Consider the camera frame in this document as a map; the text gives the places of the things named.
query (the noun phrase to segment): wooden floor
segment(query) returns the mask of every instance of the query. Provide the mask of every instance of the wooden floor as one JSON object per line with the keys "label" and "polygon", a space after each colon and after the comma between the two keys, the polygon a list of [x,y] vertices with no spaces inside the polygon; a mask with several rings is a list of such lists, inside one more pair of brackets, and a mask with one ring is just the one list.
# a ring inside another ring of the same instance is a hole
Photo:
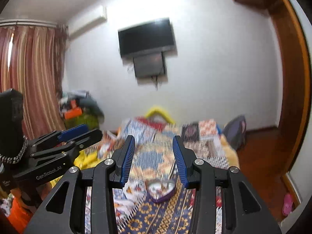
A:
{"label": "wooden floor", "polygon": [[285,147],[278,129],[268,129],[247,133],[246,145],[238,150],[241,171],[278,222],[284,218],[282,207],[287,193],[280,179],[283,164],[289,156],[286,148],[289,147]]}

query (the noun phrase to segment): pile of clothes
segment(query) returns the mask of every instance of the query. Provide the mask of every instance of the pile of clothes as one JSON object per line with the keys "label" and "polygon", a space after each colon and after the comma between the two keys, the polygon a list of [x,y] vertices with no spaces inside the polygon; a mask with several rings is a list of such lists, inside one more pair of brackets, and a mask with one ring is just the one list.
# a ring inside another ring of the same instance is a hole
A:
{"label": "pile of clothes", "polygon": [[63,92],[59,108],[67,129],[86,124],[89,130],[92,130],[99,128],[99,119],[102,119],[101,122],[104,121],[104,113],[89,91]]}
{"label": "pile of clothes", "polygon": [[7,198],[0,199],[0,209],[6,217],[10,215],[13,199],[14,196],[12,194],[9,194]]}

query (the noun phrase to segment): orange box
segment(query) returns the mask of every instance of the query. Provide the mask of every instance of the orange box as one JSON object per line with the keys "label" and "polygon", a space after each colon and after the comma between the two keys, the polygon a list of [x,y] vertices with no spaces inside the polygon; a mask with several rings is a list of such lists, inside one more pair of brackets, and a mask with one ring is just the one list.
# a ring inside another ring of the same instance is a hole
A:
{"label": "orange box", "polygon": [[80,107],[76,107],[76,108],[73,108],[73,109],[65,112],[64,118],[65,119],[71,119],[71,118],[74,118],[74,117],[77,117],[80,115],[82,115],[82,109]]}

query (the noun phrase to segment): purple heart-shaped box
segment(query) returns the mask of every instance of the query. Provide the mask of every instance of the purple heart-shaped box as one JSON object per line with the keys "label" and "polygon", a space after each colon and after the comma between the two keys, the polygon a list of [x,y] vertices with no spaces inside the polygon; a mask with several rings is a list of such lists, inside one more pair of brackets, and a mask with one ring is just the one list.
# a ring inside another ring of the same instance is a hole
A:
{"label": "purple heart-shaped box", "polygon": [[152,179],[147,181],[146,189],[155,203],[162,203],[169,200],[176,191],[175,181],[172,179]]}

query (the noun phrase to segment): cable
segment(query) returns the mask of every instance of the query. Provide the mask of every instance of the cable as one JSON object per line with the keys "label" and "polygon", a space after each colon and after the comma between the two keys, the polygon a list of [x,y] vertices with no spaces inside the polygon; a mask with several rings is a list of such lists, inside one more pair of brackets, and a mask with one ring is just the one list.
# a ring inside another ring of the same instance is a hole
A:
{"label": "cable", "polygon": [[158,90],[158,76],[156,76],[155,81],[154,81],[154,77],[153,77],[153,76],[151,76],[151,79],[152,79],[152,81],[153,81],[153,82],[154,82],[154,84],[155,84],[155,88],[156,88],[156,90]]}

